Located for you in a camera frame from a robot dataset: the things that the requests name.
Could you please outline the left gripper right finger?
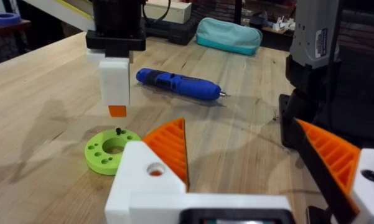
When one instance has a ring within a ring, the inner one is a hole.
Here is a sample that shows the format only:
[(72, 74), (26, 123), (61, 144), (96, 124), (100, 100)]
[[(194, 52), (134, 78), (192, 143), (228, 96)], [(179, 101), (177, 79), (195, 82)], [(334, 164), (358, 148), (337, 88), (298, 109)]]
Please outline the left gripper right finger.
[(374, 224), (374, 148), (358, 148), (301, 119), (291, 123), (291, 142), (327, 208), (309, 206), (308, 223)]

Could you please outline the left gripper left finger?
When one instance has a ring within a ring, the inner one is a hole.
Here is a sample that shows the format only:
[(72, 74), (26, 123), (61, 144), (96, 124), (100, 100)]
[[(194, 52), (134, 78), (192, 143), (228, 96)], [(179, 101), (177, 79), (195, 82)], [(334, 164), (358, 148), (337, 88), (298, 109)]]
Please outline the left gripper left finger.
[(125, 145), (105, 205), (107, 223), (177, 223), (166, 205), (189, 191), (185, 120), (177, 118)]

